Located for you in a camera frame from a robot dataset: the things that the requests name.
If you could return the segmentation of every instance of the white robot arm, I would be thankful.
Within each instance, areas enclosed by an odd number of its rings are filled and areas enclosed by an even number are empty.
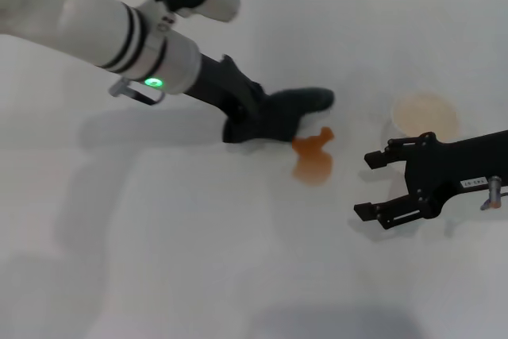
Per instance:
[[[119,74],[121,80],[110,89],[114,96],[158,103],[131,89],[135,82],[212,104],[229,117],[226,142],[260,137],[290,141],[304,114],[331,107],[331,91],[267,96],[229,57],[218,63],[171,28],[176,14],[230,21],[239,7],[240,0],[147,0],[137,9],[117,0],[0,0],[0,33]]]

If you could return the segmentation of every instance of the green led light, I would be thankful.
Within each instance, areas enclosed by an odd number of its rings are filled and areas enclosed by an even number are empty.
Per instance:
[[[144,84],[148,85],[149,87],[161,87],[164,85],[164,83],[162,81],[160,81],[159,79],[147,79],[144,82]]]

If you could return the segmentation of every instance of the white tabletop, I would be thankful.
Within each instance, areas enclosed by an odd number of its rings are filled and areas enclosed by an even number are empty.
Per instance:
[[[0,37],[0,338],[502,337],[508,207],[385,232],[353,206],[405,192],[363,161],[397,94],[440,91],[466,137],[508,127],[508,0],[242,1],[178,30],[270,91],[333,88],[302,130],[336,134],[329,181],[293,179],[289,145],[222,144],[212,107],[114,99],[114,75]]]

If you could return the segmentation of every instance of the orange liquid spill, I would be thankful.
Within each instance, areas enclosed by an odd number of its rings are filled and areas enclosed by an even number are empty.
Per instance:
[[[318,137],[295,138],[293,149],[299,158],[293,176],[310,186],[326,182],[332,175],[333,158],[323,151],[323,147],[333,139],[335,136],[330,127],[323,127]]]

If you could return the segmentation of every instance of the label sticker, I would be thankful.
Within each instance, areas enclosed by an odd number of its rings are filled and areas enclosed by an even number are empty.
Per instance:
[[[487,178],[469,179],[469,180],[464,180],[464,181],[460,182],[460,184],[462,184],[462,187],[464,187],[464,188],[472,188],[472,187],[477,187],[477,186],[485,186],[488,183],[489,182],[488,182]]]

